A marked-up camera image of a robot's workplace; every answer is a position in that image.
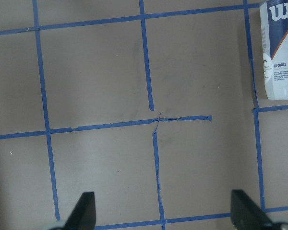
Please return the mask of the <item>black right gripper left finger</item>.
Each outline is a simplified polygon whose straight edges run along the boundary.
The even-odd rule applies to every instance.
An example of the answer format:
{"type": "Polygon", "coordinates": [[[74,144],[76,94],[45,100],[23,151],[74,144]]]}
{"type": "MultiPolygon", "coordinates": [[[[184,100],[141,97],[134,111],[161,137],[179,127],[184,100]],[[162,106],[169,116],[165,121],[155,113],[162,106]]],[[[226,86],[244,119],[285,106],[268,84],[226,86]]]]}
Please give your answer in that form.
{"type": "Polygon", "coordinates": [[[96,226],[94,192],[84,192],[63,226],[63,230],[93,230],[96,226]]]}

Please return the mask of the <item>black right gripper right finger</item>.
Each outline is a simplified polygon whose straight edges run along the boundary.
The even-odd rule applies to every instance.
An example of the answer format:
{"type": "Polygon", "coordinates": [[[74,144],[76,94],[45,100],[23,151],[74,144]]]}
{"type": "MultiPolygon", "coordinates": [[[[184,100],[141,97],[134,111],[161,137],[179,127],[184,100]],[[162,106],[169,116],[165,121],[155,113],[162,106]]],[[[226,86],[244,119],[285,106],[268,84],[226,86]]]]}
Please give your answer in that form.
{"type": "Polygon", "coordinates": [[[272,230],[272,220],[241,189],[231,191],[230,219],[236,230],[272,230]]]}

